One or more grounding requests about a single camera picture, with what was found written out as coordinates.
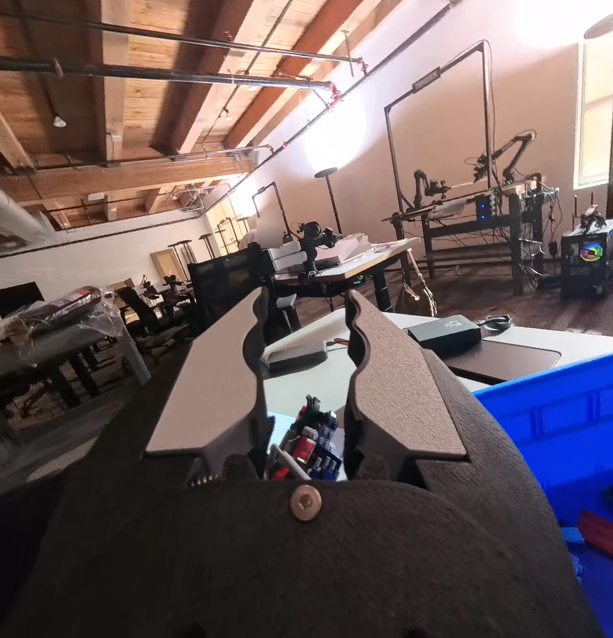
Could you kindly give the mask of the silver ventilation duct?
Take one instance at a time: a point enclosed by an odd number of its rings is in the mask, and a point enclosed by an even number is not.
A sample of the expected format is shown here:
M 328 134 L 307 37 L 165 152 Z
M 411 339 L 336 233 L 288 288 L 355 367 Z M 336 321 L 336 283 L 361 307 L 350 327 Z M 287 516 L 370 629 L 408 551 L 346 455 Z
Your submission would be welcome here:
M 0 235 L 30 244 L 45 240 L 52 234 L 50 226 L 24 210 L 0 189 Z

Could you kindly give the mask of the black power bank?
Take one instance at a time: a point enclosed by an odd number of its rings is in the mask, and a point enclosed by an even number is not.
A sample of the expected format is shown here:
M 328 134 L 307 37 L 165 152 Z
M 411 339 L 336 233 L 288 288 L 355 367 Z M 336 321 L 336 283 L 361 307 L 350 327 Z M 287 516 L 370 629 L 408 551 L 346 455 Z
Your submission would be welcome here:
M 326 341 L 277 350 L 264 355 L 262 361 L 270 376 L 282 376 L 309 370 L 328 358 Z

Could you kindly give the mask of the black swivel chair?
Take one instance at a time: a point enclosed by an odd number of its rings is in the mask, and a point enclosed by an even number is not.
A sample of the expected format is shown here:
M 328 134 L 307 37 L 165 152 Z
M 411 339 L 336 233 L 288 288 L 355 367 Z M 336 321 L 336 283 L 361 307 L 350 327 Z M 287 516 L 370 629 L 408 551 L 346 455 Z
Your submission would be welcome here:
M 132 328 L 128 324 L 127 331 L 141 351 L 171 347 L 187 341 L 190 334 L 183 316 L 176 317 L 167 312 L 156 311 L 133 288 L 120 288 L 116 294 L 138 317 L 137 327 Z

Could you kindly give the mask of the pile of toy bricks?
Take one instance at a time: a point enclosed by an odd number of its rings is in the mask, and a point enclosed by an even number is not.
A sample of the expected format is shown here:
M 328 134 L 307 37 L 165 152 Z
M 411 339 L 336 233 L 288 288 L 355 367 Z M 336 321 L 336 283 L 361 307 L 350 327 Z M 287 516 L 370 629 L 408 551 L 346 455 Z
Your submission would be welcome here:
M 613 522 L 605 517 L 583 510 L 576 527 L 560 522 L 560 530 L 579 581 L 584 575 L 584 567 L 579 557 L 573 554 L 574 548 L 587 545 L 613 560 Z

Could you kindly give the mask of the window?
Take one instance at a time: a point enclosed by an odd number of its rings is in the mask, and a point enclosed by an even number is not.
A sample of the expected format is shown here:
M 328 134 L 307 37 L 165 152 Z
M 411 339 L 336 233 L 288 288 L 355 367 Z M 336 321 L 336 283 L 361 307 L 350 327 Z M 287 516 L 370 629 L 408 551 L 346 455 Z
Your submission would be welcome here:
M 575 189 L 608 184 L 613 155 L 613 19 L 591 27 L 579 44 Z

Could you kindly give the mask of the toy brick truck model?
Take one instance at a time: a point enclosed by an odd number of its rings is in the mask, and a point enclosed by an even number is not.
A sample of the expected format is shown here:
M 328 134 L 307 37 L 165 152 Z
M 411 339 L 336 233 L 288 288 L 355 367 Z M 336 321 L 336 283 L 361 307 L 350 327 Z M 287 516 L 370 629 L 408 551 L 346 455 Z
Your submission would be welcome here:
M 307 395 L 295 418 L 271 413 L 274 431 L 265 476 L 273 481 L 306 479 L 338 482 L 347 478 L 342 460 L 343 427 L 333 411 Z

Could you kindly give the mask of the blue plastic bin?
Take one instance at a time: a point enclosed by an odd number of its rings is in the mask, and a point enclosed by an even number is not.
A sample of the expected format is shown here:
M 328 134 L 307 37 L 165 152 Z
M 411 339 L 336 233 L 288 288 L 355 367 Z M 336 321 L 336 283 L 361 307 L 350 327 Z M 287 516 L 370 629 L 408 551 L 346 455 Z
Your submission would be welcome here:
M 613 354 L 475 391 L 505 429 L 557 520 L 582 532 L 571 550 L 604 634 L 613 637 L 613 557 L 593 547 L 589 518 L 613 526 Z

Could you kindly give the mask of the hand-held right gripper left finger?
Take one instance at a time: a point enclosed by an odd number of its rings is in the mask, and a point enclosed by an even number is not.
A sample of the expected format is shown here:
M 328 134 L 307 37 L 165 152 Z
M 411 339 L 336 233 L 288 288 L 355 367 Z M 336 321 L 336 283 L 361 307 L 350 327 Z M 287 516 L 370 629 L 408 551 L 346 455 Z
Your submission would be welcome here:
M 273 433 L 262 365 L 268 301 L 266 288 L 254 289 L 193 342 L 147 455 L 190 454 L 210 475 L 244 455 L 263 477 Z

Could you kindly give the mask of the black frame robot workstation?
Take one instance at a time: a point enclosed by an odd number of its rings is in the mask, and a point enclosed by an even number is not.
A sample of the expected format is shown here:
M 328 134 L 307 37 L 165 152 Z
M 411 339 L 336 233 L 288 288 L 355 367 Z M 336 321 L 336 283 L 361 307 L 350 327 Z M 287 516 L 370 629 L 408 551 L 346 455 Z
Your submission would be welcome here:
M 399 178 L 391 112 L 439 81 L 471 57 L 481 57 L 484 151 L 473 162 L 472 182 L 482 189 L 462 196 L 448 196 L 457 188 L 445 180 L 430 180 L 423 170 L 414 173 L 414 197 L 404 195 Z M 544 242 L 544 207 L 557 204 L 559 189 L 549 187 L 541 172 L 517 170 L 525 151 L 537 138 L 526 130 L 494 148 L 495 110 L 491 71 L 491 47 L 481 40 L 414 82 L 410 90 L 384 108 L 386 130 L 398 211 L 387 221 L 399 239 L 405 225 L 419 222 L 425 264 L 430 278 L 437 267 L 474 264 L 481 267 L 509 266 L 514 295 L 525 292 L 526 283 L 538 286 L 546 280 L 544 267 L 552 260 Z

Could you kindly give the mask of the computer tower with glowing fan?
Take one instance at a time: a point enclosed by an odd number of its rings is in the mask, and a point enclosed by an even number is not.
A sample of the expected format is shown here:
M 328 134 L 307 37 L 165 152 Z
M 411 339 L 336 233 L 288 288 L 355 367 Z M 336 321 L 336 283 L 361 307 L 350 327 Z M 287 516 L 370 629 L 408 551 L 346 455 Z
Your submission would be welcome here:
M 613 288 L 613 219 L 594 212 L 561 238 L 563 298 L 604 299 Z

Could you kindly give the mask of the black floor lamp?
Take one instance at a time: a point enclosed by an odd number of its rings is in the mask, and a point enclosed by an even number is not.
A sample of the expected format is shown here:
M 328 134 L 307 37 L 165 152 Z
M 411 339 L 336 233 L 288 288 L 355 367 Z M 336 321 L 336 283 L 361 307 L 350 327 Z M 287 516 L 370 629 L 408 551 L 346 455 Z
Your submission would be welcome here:
M 333 210 L 333 215 L 334 215 L 334 220 L 336 223 L 336 228 L 337 228 L 337 232 L 339 234 L 342 234 L 342 226 L 341 226 L 341 222 L 340 222 L 340 217 L 339 217 L 339 213 L 337 210 L 337 206 L 336 206 L 336 201 L 334 199 L 334 194 L 333 194 L 333 188 L 331 185 L 331 176 L 338 171 L 338 167 L 336 166 L 332 166 L 329 168 L 325 168 L 322 169 L 320 171 L 318 171 L 315 175 L 314 178 L 315 179 L 323 179 L 326 181 L 326 185 L 327 185 L 327 191 L 329 194 L 329 199 L 330 199 L 330 203 L 331 203 L 331 207 Z

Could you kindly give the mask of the black wall screen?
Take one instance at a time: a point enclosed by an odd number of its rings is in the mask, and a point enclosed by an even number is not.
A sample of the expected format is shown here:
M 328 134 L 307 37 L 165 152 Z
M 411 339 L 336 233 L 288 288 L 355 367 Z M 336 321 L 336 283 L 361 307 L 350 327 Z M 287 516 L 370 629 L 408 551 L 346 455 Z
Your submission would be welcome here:
M 4 319 L 21 308 L 42 301 L 44 297 L 36 282 L 0 288 L 0 318 Z

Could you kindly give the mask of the black power adapter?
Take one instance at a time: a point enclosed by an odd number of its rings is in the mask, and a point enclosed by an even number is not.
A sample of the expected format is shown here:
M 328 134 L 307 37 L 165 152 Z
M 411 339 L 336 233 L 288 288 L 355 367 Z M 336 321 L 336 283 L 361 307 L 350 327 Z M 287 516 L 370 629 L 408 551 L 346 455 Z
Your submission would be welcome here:
M 482 340 L 480 326 L 463 315 L 436 318 L 403 331 L 439 357 L 463 354 Z

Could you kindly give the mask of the grey table with metal legs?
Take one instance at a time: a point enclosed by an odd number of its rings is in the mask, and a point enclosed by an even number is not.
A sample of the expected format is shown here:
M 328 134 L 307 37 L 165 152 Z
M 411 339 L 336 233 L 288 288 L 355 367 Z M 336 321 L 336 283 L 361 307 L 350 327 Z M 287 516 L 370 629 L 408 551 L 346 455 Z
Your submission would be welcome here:
M 48 379 L 66 407 L 76 408 L 79 398 L 60 367 L 69 363 L 83 388 L 91 397 L 97 397 L 99 390 L 85 366 L 83 352 L 107 337 L 92 327 L 76 324 L 43 334 L 26 347 L 0 346 L 0 379 L 18 373 Z

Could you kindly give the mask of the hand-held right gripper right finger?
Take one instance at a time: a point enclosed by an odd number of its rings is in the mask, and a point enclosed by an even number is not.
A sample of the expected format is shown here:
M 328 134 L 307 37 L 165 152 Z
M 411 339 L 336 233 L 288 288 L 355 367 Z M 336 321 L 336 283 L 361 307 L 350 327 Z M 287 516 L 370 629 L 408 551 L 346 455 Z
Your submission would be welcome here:
M 467 460 L 467 450 L 424 350 L 357 291 L 345 298 L 355 366 L 344 410 L 343 466 L 359 476 L 377 459 L 393 480 L 417 461 Z

